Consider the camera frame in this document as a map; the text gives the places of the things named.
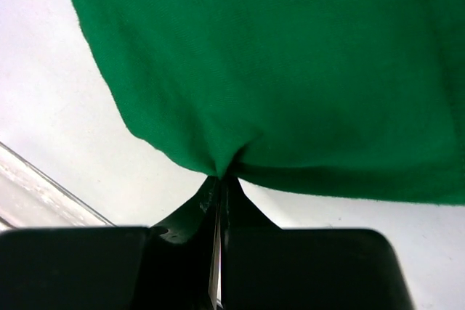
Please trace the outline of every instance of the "black clamp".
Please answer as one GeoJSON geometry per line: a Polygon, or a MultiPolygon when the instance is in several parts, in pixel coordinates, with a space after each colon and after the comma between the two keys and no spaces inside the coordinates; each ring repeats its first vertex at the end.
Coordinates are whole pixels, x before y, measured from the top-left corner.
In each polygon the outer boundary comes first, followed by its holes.
{"type": "Polygon", "coordinates": [[[381,234],[281,229],[244,195],[236,178],[209,177],[151,228],[0,235],[2,310],[222,307],[413,309],[395,252],[381,234]]]}

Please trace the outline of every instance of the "green cloth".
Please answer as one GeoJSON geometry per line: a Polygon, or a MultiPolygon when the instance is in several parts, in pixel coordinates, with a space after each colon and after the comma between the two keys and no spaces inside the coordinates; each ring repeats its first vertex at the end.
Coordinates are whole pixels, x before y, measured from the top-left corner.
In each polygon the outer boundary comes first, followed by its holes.
{"type": "Polygon", "coordinates": [[[72,2],[128,129],[181,166],[465,203],[465,0],[72,2]]]}

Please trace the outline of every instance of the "black plastic part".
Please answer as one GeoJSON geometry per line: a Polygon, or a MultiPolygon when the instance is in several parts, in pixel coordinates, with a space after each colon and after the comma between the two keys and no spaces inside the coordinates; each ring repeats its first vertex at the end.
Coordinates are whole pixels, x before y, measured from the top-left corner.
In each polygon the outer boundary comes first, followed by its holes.
{"type": "Polygon", "coordinates": [[[212,310],[220,246],[224,310],[413,309],[382,235],[282,230],[235,178],[208,178],[152,228],[0,235],[0,309],[212,310]]]}
{"type": "Polygon", "coordinates": [[[147,235],[147,228],[3,233],[0,309],[130,309],[147,235]]]}

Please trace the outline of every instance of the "white background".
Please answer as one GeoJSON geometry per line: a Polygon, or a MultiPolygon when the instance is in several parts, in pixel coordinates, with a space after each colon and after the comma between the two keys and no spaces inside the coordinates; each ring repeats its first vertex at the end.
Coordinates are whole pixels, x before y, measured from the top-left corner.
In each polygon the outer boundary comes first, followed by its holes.
{"type": "MultiPolygon", "coordinates": [[[[174,165],[126,130],[70,0],[0,0],[0,142],[117,224],[157,222],[205,177],[174,165]]],[[[418,309],[465,309],[464,207],[243,186],[284,227],[383,232],[418,309]]]]}

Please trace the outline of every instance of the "green fabric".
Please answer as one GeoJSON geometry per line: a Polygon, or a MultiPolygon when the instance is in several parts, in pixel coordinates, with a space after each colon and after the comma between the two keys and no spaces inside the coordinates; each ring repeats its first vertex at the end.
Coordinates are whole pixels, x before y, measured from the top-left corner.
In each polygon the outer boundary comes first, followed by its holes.
{"type": "Polygon", "coordinates": [[[181,166],[465,203],[465,0],[72,2],[128,129],[181,166]]]}

